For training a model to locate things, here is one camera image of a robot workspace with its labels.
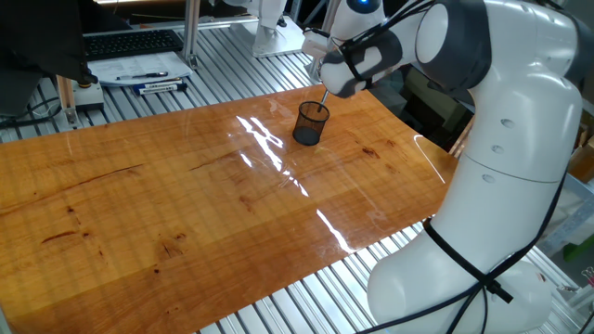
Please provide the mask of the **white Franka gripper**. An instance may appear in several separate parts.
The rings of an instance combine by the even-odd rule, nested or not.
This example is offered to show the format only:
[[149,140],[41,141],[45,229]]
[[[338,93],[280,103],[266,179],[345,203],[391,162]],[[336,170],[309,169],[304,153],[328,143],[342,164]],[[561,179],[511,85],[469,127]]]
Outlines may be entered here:
[[320,29],[306,29],[303,31],[303,36],[302,51],[315,59],[321,60],[328,53],[336,50],[328,32]]

